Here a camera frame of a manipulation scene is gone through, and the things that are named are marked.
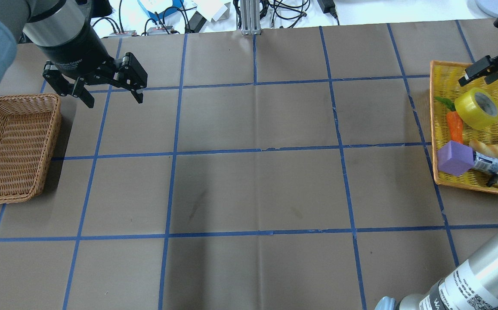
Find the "green carrot leaves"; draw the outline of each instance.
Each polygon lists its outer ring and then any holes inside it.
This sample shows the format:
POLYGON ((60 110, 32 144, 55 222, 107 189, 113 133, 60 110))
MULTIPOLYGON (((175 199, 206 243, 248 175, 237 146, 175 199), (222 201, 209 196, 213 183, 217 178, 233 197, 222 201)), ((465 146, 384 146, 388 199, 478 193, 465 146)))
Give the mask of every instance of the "green carrot leaves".
POLYGON ((435 96, 434 98, 439 102, 443 103, 446 106, 446 108, 448 108, 448 110, 455 111, 455 104, 450 99, 439 96, 435 96))

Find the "yellow tape roll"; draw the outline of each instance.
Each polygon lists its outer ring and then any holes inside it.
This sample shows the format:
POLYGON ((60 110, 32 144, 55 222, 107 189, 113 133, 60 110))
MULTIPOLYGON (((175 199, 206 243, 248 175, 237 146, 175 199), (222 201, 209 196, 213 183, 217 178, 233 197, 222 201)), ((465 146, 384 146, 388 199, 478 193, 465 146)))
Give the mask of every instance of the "yellow tape roll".
POLYGON ((480 88, 471 88, 455 100, 455 110, 473 129, 482 130, 498 122, 498 104, 480 88))

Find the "wicker basket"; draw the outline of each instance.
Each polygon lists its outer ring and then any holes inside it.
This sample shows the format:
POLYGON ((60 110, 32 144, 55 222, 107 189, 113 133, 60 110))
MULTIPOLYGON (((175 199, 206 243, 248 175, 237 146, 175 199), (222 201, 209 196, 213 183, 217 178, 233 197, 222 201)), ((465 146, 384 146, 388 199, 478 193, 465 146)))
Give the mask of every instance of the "wicker basket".
MULTIPOLYGON (((434 97, 442 96, 455 100, 470 88, 479 87, 487 91, 498 102, 498 81, 487 85, 484 79, 480 78, 463 87, 459 86, 458 79, 465 74, 465 68, 469 65, 469 63, 444 61, 430 63, 430 124, 432 127, 434 181, 437 184, 498 194, 498 188, 486 186, 489 176, 479 171, 469 170, 459 177, 438 171, 436 151, 450 141, 450 134, 445 119, 448 110, 443 104, 434 100, 434 97)), ((498 143, 498 122, 484 130, 472 129, 467 124, 464 126, 463 143, 465 145, 469 145, 471 139, 478 139, 486 144, 498 143)))
POLYGON ((60 103, 55 94, 0 97, 0 204, 42 192, 62 121, 60 103))

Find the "purple foam block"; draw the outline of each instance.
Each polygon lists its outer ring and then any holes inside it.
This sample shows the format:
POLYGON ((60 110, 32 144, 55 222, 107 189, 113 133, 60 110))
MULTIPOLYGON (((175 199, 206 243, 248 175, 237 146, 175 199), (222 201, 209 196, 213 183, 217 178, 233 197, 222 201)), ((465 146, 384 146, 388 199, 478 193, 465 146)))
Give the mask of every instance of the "purple foam block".
POLYGON ((473 149, 461 143, 450 141, 436 153, 438 170, 460 176, 475 165, 473 149))

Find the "orange carrot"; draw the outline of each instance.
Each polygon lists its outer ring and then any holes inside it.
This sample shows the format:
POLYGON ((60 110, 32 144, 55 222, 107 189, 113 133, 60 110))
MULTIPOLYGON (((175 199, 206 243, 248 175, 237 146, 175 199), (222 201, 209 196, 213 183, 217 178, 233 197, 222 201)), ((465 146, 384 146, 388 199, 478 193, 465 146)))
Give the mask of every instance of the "orange carrot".
POLYGON ((434 97, 439 102, 443 103, 449 112, 446 113, 446 120, 448 121, 448 129, 453 141, 463 144, 463 120, 455 111, 455 104, 449 98, 434 97))
POLYGON ((446 120, 448 121, 448 128, 450 129, 452 140, 463 144, 463 120, 457 111, 446 113, 446 120))

